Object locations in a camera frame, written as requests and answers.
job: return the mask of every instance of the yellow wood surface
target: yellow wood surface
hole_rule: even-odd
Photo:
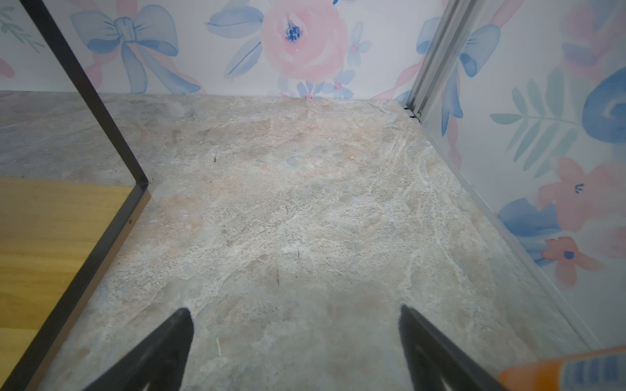
[[[131,190],[0,177],[0,385]]]

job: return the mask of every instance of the stone-textured floor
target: stone-textured floor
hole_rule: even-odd
[[[586,350],[397,103],[103,99],[153,198],[41,390],[182,306],[186,391],[409,390],[401,303],[493,374]],[[133,183],[77,94],[0,101],[0,175]]]

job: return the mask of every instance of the black metal frame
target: black metal frame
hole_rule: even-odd
[[[83,391],[178,391],[192,340],[191,313],[180,308]]]
[[[83,266],[74,276],[74,279],[39,329],[39,332],[26,349],[13,372],[11,372],[2,388],[0,388],[0,391],[21,391],[29,386],[33,375],[38,371],[40,364],[46,358],[54,341],[60,335],[70,316],[72,316],[74,309],[87,291],[92,279],[98,273],[100,266],[113,248],[119,235],[126,227],[126,224],[132,223],[130,220],[131,216],[137,209],[137,206],[140,205],[142,198],[146,196],[148,190],[146,174],[144,174],[135,155],[126,143],[126,140],[124,140],[106,106],[98,96],[83,67],[76,59],[42,0],[20,0],[20,2],[124,161],[124,164],[130,170],[135,179],[135,187],[131,190],[124,204],[122,204],[104,234],[102,234],[102,237],[94,246]]]
[[[506,391],[413,308],[402,306],[400,339],[415,391]]]

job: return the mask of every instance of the wall trim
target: wall trim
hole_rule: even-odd
[[[418,122],[420,132],[422,132],[422,134],[426,136],[426,138],[432,144],[435,150],[441,155],[446,164],[448,164],[448,167],[450,167],[459,182],[461,182],[463,187],[469,192],[469,195],[472,197],[472,199],[483,210],[491,224],[493,224],[498,232],[500,232],[500,235],[502,235],[508,245],[511,246],[513,252],[518,256],[518,258],[524,264],[524,266],[526,266],[528,271],[530,271],[530,273],[539,282],[539,285],[541,285],[541,287],[543,287],[543,289],[547,292],[548,296],[554,299],[558,309],[568,320],[568,322],[570,322],[574,330],[579,334],[580,338],[582,338],[582,340],[593,350],[605,348],[606,346],[604,346],[591,331],[591,329],[589,329],[589,327],[583,321],[580,315],[574,310],[572,305],[561,294],[557,286],[552,281],[550,281],[550,279],[548,279],[545,273],[540,270],[539,266],[536,265],[532,257],[526,252],[526,250],[524,250],[524,248],[521,246],[520,242],[515,238],[515,236],[513,236],[513,234],[506,229],[504,223],[497,217],[496,213],[491,210],[483,197],[478,194],[478,192],[474,189],[474,186],[471,185],[471,183],[467,180],[467,178],[465,178],[461,171],[452,163],[452,161],[443,151],[443,149],[434,142],[434,139],[427,132],[424,131],[422,124],[417,120],[416,122]]]

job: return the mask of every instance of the wall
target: wall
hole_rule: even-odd
[[[45,3],[99,92],[340,99],[406,99],[420,28],[443,12],[439,0]],[[0,8],[0,89],[72,91],[18,1]]]
[[[471,31],[428,136],[588,339],[626,343],[626,4],[487,2]]]

